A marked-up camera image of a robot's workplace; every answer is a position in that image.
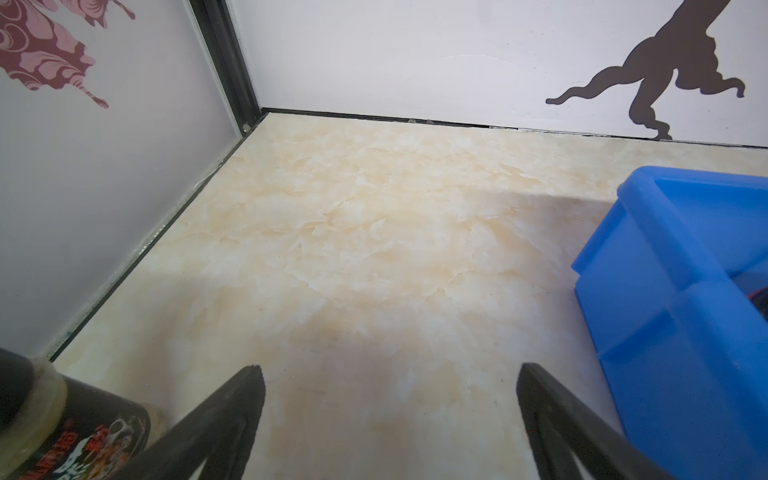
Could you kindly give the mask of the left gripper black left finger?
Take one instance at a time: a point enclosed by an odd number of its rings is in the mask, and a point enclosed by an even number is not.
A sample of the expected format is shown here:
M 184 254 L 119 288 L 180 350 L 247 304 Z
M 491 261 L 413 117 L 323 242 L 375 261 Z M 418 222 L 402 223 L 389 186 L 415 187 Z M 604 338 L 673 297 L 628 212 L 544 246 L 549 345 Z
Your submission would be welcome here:
M 113 479 L 240 479 L 251 455 L 266 386 L 256 365 L 238 371 Z

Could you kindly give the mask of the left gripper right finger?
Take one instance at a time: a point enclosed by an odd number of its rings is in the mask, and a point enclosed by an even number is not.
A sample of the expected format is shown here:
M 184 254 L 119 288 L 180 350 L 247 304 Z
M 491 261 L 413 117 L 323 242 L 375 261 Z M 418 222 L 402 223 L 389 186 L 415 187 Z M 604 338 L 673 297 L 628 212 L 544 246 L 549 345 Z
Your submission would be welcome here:
M 516 393 L 541 479 L 670 479 L 537 363 L 521 366 Z

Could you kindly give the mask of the blue plastic bin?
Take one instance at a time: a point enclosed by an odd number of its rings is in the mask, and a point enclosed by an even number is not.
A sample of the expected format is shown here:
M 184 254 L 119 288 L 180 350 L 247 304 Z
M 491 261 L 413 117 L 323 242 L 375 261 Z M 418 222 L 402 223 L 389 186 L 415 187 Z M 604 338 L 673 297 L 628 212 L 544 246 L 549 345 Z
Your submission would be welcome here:
M 679 479 L 767 475 L 767 181 L 635 170 L 573 263 L 627 439 Z

